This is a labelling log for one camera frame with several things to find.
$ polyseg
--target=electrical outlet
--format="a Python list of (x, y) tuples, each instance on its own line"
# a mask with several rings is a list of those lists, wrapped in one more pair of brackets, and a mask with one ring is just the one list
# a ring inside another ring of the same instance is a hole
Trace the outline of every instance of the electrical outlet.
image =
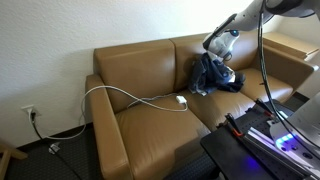
[(36, 113), (36, 116), (41, 116), (41, 114), (33, 104), (21, 107), (21, 110), (25, 112), (27, 115), (29, 115), (28, 110), (30, 109), (32, 110), (32, 112)]

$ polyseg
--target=black cable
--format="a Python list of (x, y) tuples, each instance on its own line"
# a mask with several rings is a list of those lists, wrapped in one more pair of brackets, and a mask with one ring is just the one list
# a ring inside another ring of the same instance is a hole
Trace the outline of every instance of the black cable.
[[(260, 16), (259, 16), (259, 24), (258, 24), (258, 50), (259, 50), (259, 58), (260, 58), (260, 68), (261, 68), (261, 74), (262, 74), (262, 80), (263, 80), (263, 84), (265, 87), (265, 91), (266, 94), (268, 96), (271, 108), (275, 114), (275, 116), (279, 119), (280, 123), (284, 126), (284, 128), (294, 137), (294, 139), (301, 145), (303, 146), (310, 154), (312, 154), (313, 156), (315, 156), (318, 160), (319, 157), (317, 155), (315, 155), (309, 148), (307, 148), (297, 137), (295, 137), (292, 132), (289, 130), (289, 128), (285, 125), (284, 122), (282, 122), (281, 117), (290, 125), (292, 126), (296, 131), (297, 129), (285, 118), (283, 117), (283, 115), (281, 115), (279, 113), (279, 110), (277, 110), (277, 108), (275, 107), (273, 100), (272, 100), (272, 96), (270, 93), (270, 88), (269, 88), (269, 83), (268, 83), (268, 79), (267, 79), (267, 71), (266, 71), (266, 67), (265, 67), (265, 60), (264, 60), (264, 52), (263, 52), (263, 43), (262, 43), (262, 31), (263, 31), (263, 25), (262, 25), (262, 19), (263, 19), (263, 10), (264, 10), (264, 6), (265, 6), (265, 0), (263, 0), (262, 5), (261, 5), (261, 9), (260, 9)], [(302, 135), (306, 140), (308, 140), (309, 142), (311, 142), (308, 138), (306, 138), (301, 132), (297, 131), (300, 135)]]
[[(32, 124), (32, 127), (34, 129), (34, 131), (36, 132), (37, 136), (43, 141), (44, 139), (41, 137), (40, 133), (38, 132), (38, 129), (36, 127), (36, 124), (35, 124), (35, 118), (36, 118), (36, 113), (35, 112), (32, 112), (29, 114), (29, 118), (31, 120), (31, 124)], [(56, 155), (56, 157), (65, 165), (67, 166), (75, 176), (77, 176), (78, 179), (82, 180), (82, 178), (80, 177), (80, 175), (67, 163), (66, 160), (64, 160), (54, 149), (51, 148), (51, 146), (49, 144), (46, 144), (49, 149), (51, 149), (52, 152), (54, 152), (54, 155)]]

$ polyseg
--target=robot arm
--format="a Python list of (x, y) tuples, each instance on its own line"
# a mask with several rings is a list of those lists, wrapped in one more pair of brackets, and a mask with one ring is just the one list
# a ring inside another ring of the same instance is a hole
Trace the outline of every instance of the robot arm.
[(239, 37), (240, 31), (251, 31), (258, 27), (260, 11), (264, 16), (262, 23), (268, 22), (273, 15), (288, 17), (307, 17), (317, 14), (320, 20), (319, 0), (254, 0), (244, 11), (231, 15), (225, 22), (209, 34), (203, 41), (211, 59), (217, 57), (230, 60), (233, 43)]

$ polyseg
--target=couch backrest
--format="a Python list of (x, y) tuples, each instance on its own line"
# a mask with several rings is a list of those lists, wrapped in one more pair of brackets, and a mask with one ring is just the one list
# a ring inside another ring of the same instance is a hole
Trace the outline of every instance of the couch backrest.
[[(95, 49), (94, 64), (106, 85), (123, 89), (138, 98), (173, 92), (175, 56), (170, 40)], [(115, 113), (133, 101), (118, 91), (107, 91)]]
[[(184, 89), (193, 70), (193, 63), (199, 55), (205, 52), (202, 42), (208, 34), (192, 35), (170, 39), (176, 48), (176, 80), (174, 90)], [(257, 32), (240, 32), (239, 39), (233, 46), (233, 57), (225, 64), (233, 70), (248, 67), (257, 50)]]

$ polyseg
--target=couch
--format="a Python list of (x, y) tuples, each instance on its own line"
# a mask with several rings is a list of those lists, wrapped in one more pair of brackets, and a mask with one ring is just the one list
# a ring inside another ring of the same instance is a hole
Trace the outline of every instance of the couch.
[[(86, 101), (86, 118), (93, 121), (102, 175), (105, 179), (163, 179), (204, 151), (200, 139), (216, 129), (231, 113), (235, 118), (266, 101), (257, 53), (257, 32), (241, 32), (226, 65), (246, 75), (241, 91), (192, 94), (188, 80), (192, 64), (204, 53), (207, 34), (162, 39), (94, 51), (94, 74), (86, 90), (103, 85), (121, 88), (138, 98), (178, 93), (188, 110), (169, 112), (145, 104), (130, 108), (134, 100), (112, 89), (97, 89)], [(307, 64), (272, 47), (264, 47), (266, 68), (274, 99), (284, 102), (315, 71)], [(175, 96), (152, 101), (170, 109), (183, 109)]]

